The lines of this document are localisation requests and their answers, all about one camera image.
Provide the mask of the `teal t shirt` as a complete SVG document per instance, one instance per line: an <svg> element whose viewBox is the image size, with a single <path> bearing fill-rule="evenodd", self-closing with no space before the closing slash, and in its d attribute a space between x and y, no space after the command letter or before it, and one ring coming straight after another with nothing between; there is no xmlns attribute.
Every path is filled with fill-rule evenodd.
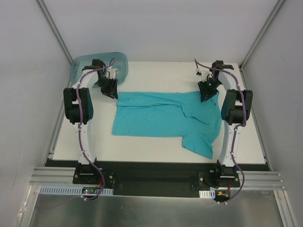
<svg viewBox="0 0 303 227"><path fill-rule="evenodd" d="M112 135L182 138L182 147L211 159L221 130L219 94L120 92Z"/></svg>

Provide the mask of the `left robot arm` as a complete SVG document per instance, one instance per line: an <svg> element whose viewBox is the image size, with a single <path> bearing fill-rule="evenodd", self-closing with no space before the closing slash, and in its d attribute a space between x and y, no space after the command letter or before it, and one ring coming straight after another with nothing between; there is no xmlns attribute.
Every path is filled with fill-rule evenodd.
<svg viewBox="0 0 303 227"><path fill-rule="evenodd" d="M112 99L118 99L116 69L112 58L108 65L100 59L93 59L92 64L82 69L79 80L70 88L63 90L65 117L73 125L79 148L79 166L87 167L84 179L90 183L98 182L98 188L105 185L105 179L100 169L95 165L96 154L93 148L91 122L94 116L90 90L96 85L101 94Z"/></svg>

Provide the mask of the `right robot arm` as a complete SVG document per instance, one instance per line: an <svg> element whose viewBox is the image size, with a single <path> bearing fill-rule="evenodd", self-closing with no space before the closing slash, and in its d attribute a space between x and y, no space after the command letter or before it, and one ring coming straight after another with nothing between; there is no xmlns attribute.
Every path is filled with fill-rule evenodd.
<svg viewBox="0 0 303 227"><path fill-rule="evenodd" d="M234 67L223 61L215 61L207 67L195 61L196 72L199 67L208 69L211 73L206 80L198 82L201 102L210 100L218 93L218 87L223 86L226 94L221 107L221 119L224 123L223 146L213 171L203 176L203 184L213 187L239 187L240 167L236 162L237 149L242 128L250 117L253 92L240 87L240 83L233 74Z"/></svg>

